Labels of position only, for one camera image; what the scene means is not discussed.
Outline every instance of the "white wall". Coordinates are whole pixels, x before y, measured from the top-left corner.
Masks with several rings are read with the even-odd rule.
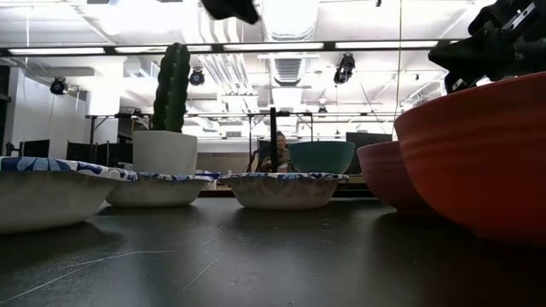
[[[5,142],[19,147],[19,142],[49,139],[49,156],[65,159],[68,141],[89,141],[84,101],[52,95],[48,86],[25,77],[19,68],[11,69],[9,95],[3,154]]]
[[[88,115],[114,115],[119,112],[119,103],[121,101],[122,81],[123,81],[123,63],[125,57],[120,57],[109,62],[103,67],[97,67],[102,76],[95,79],[95,84],[87,96]],[[96,126],[103,119],[98,119]],[[90,126],[86,129],[87,142],[89,141]],[[106,119],[95,130],[94,143],[103,144],[105,142],[118,142],[118,120]]]

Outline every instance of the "red bowl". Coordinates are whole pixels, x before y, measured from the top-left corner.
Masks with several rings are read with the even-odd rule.
[[[546,245],[546,73],[440,97],[394,126],[433,209],[479,236]]]
[[[399,213],[433,213],[408,176],[398,142],[364,146],[357,155],[369,190],[383,204],[395,207]]]

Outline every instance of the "bowl rim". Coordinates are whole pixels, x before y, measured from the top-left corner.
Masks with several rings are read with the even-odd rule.
[[[137,174],[134,171],[87,162],[55,158],[0,156],[0,172],[23,171],[73,171],[86,176],[113,179],[122,182],[137,180]]]
[[[189,182],[189,181],[204,181],[204,182],[214,182],[214,178],[208,176],[199,176],[199,175],[169,175],[169,174],[159,174],[151,171],[140,171],[137,173],[138,176],[146,178],[154,178],[158,180],[164,180],[169,182]]]
[[[333,174],[324,172],[309,172],[309,173],[269,173],[269,172],[248,172],[239,174],[223,174],[218,178],[220,182],[238,179],[238,178],[257,178],[268,177],[283,181],[294,181],[299,179],[311,179],[315,181],[337,181],[348,182],[349,176],[346,174]]]
[[[357,152],[360,151],[361,149],[364,149],[364,148],[371,149],[371,148],[377,148],[380,145],[386,146],[386,143],[388,143],[388,145],[393,145],[394,143],[397,143],[399,145],[400,141],[386,141],[386,142],[378,142],[378,143],[373,143],[373,144],[369,144],[369,145],[364,145],[364,146],[361,146],[361,147],[357,148]]]
[[[309,144],[309,143],[328,143],[328,144],[340,144],[340,143],[347,143],[347,144],[352,144],[352,146],[356,146],[354,142],[348,142],[348,141],[305,141],[305,142],[294,142],[294,143],[289,143],[288,146],[287,146],[287,149],[289,150],[292,146],[294,145],[298,145],[298,144]]]
[[[473,88],[470,88],[470,89],[465,89],[465,90],[461,90],[461,91],[458,91],[458,92],[455,92],[455,93],[452,93],[452,94],[448,94],[446,96],[441,96],[441,97],[438,97],[436,99],[432,99],[431,101],[427,101],[427,102],[424,102],[422,104],[420,104],[419,106],[416,106],[416,107],[412,107],[410,110],[404,112],[404,113],[401,113],[400,116],[398,116],[398,118],[396,118],[394,120],[394,124],[396,124],[396,122],[402,118],[404,115],[407,115],[407,114],[412,114],[414,112],[417,112],[418,110],[426,107],[426,106],[429,106],[431,104],[440,104],[440,103],[445,103],[446,101],[449,101],[449,100],[453,100],[453,99],[456,99],[457,97],[459,97],[459,100],[464,100],[463,98],[467,95],[472,95],[475,91],[480,91],[480,90],[492,90],[494,88],[496,88],[497,86],[504,86],[506,83],[512,83],[512,82],[525,82],[526,80],[528,79],[533,79],[533,78],[546,78],[546,72],[537,72],[537,73],[532,73],[532,74],[528,74],[528,75],[525,75],[525,76],[521,76],[521,77],[516,77],[516,78],[509,78],[509,79],[505,79],[505,80],[501,80],[501,81],[496,81],[496,82],[492,82],[490,84],[485,84],[485,85],[482,85],[482,86],[479,86],[479,87],[473,87]]]

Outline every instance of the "paper bowl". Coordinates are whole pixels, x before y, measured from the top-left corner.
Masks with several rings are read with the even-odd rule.
[[[214,179],[204,176],[137,173],[135,182],[120,182],[106,201],[117,207],[186,206]]]
[[[132,171],[62,159],[0,157],[0,234],[67,226],[98,211]]]
[[[325,206],[347,175],[328,173],[242,173],[222,175],[242,206],[257,209],[305,210]]]

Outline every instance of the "fluorescent light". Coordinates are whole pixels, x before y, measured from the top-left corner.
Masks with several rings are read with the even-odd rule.
[[[336,49],[398,48],[399,42],[343,42],[335,43]]]
[[[320,58],[319,54],[269,54],[269,55],[258,55],[258,60],[279,60],[279,59],[318,59]]]
[[[311,50],[322,49],[324,43],[238,43],[226,44],[228,51],[261,51],[261,50]]]
[[[187,45],[189,52],[212,51],[211,45]],[[148,46],[148,47],[115,47],[117,52],[122,54],[142,54],[142,53],[165,53],[167,46]]]
[[[188,45],[189,52],[205,52],[212,51],[211,45]]]
[[[153,46],[153,47],[116,47],[114,48],[116,52],[119,53],[156,53],[156,52],[165,52],[167,50],[166,46]]]
[[[410,41],[402,42],[402,47],[405,48],[432,48],[436,47],[437,41]]]
[[[438,41],[403,41],[403,42],[343,42],[335,43],[336,49],[382,49],[382,48],[431,48]]]
[[[12,55],[102,55],[103,48],[31,48],[8,49]]]

